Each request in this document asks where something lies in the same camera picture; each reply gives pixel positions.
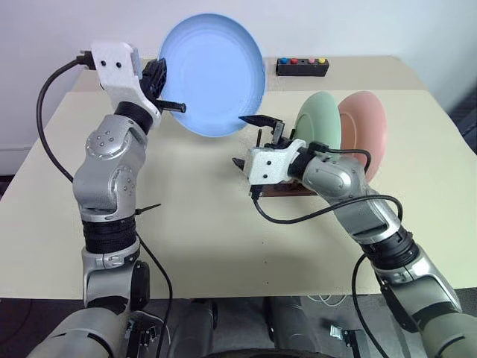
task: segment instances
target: beige table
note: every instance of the beige table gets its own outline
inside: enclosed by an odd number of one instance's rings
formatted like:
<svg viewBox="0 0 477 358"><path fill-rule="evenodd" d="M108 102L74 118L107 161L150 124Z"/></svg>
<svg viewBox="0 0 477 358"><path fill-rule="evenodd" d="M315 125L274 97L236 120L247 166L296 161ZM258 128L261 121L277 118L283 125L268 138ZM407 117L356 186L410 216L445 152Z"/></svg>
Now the beige table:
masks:
<svg viewBox="0 0 477 358"><path fill-rule="evenodd" d="M337 102L354 90L330 90ZM456 288L477 286L477 160L425 90L378 89L388 117L388 147L371 185L398 197L403 224ZM289 132L311 91L270 91L259 113ZM104 92L70 92L47 127L58 159L75 172L87 135L112 108ZM265 221L233 165L256 138L247 126L209 139L169 115L149 134L138 206L162 203L137 218L143 239L166 267L178 298L348 294L360 249L333 214L296 225ZM270 215L293 218L324 207L317 198L263 198ZM80 298L83 236L71 184L36 143L0 202L0 296ZM151 264L145 253L142 258ZM166 297L151 264L153 298ZM359 292L378 292L369 265Z"/></svg>

